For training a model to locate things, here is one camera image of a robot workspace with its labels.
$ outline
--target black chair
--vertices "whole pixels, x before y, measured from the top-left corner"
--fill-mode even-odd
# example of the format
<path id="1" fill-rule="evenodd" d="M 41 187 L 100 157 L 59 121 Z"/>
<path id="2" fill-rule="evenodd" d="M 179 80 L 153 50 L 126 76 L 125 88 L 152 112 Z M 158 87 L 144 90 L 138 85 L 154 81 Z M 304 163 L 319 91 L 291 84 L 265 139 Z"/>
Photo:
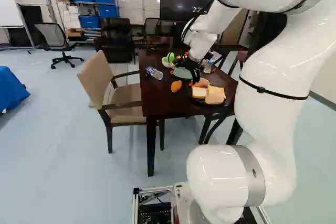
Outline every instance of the black chair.
<path id="1" fill-rule="evenodd" d="M 147 48 L 169 47 L 170 44 L 152 42 L 153 38 L 173 37 L 174 22 L 161 20 L 159 18 L 146 18 L 144 23 L 143 36 Z"/>
<path id="2" fill-rule="evenodd" d="M 34 26 L 40 32 L 39 46 L 46 51 L 62 52 L 62 57 L 52 59 L 51 69 L 55 69 L 55 65 L 62 61 L 69 63 L 72 68 L 75 65 L 69 60 L 84 61 L 83 58 L 67 56 L 65 54 L 67 51 L 72 51 L 77 44 L 69 45 L 64 31 L 57 23 L 35 23 Z"/>
<path id="3" fill-rule="evenodd" d="M 95 41 L 96 51 L 102 50 L 108 62 L 130 62 L 135 64 L 135 44 L 132 39 L 128 18 L 102 18 L 101 37 Z"/>

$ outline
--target blue cloth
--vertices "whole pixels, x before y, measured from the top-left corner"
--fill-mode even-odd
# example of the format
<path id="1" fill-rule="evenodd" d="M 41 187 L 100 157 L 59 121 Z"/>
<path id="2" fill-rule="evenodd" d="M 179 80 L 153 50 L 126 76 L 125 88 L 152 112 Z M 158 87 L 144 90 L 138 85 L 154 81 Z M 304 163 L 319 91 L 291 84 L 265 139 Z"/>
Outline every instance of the blue cloth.
<path id="1" fill-rule="evenodd" d="M 16 108 L 28 96 L 29 92 L 9 67 L 0 66 L 0 113 L 4 109 Z"/>

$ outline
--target electronics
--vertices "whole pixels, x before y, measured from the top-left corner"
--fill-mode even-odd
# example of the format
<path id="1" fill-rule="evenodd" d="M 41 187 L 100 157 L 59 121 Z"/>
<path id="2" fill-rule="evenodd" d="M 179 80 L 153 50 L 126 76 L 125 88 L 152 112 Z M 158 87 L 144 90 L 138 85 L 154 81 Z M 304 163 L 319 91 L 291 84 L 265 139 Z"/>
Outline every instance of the electronics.
<path id="1" fill-rule="evenodd" d="M 187 22 L 197 15 L 210 1 L 160 0 L 160 19 Z"/>

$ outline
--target whiteboard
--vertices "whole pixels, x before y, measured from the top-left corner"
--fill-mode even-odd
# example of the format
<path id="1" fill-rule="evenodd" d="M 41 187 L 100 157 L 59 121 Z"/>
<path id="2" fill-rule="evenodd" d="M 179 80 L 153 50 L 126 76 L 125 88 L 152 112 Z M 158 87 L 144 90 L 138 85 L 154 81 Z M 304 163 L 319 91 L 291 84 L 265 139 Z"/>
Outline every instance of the whiteboard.
<path id="1" fill-rule="evenodd" d="M 0 0 L 0 26 L 23 26 L 15 0 Z"/>

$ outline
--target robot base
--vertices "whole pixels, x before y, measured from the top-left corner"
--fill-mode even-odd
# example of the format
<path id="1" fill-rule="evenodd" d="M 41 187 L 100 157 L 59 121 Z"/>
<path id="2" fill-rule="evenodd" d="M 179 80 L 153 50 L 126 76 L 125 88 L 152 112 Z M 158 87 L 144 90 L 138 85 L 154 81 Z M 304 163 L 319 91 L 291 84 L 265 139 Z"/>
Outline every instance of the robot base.
<path id="1" fill-rule="evenodd" d="M 132 206 L 132 224 L 140 224 L 138 223 L 138 216 L 141 205 L 151 204 L 151 201 L 159 205 L 160 203 L 156 199 L 167 202 L 167 194 L 173 195 L 170 201 L 172 206 L 171 224 L 211 224 L 204 217 L 200 207 L 194 200 L 187 182 L 177 183 L 175 186 L 135 188 Z M 147 196 L 148 199 L 143 201 L 143 196 Z M 258 211 L 264 223 L 269 224 L 269 222 L 265 221 L 267 218 L 263 212 L 260 209 Z M 244 208 L 242 217 L 236 222 L 236 224 L 240 223 L 257 224 L 249 207 Z"/>

